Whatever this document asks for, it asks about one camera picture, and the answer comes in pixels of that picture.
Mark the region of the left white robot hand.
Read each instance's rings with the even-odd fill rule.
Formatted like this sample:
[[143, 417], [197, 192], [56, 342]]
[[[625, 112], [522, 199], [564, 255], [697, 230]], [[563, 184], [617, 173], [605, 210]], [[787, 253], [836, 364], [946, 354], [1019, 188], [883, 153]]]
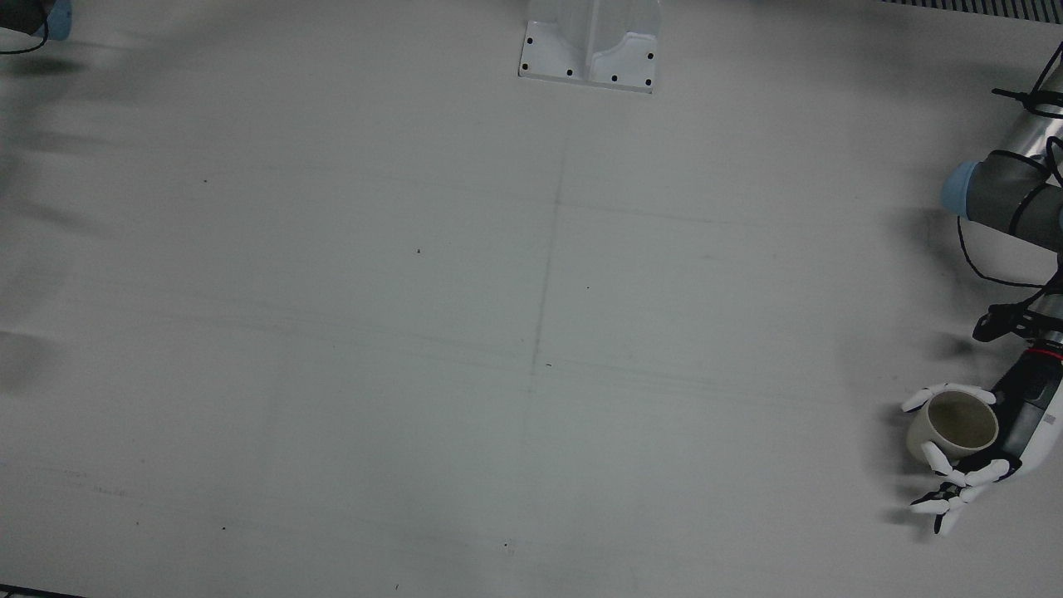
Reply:
[[[996, 435], [972, 444], [958, 457], [960, 443], [934, 427], [933, 401], [971, 397], [991, 413]], [[933, 532], [947, 534], [965, 507], [994, 484], [1033, 472], [1051, 455], [1061, 435], [1061, 349], [1034, 345], [991, 389], [973, 385], [930, 385], [901, 404], [914, 414], [923, 439], [911, 445], [940, 481], [933, 491], [911, 501], [912, 513], [933, 518]]]

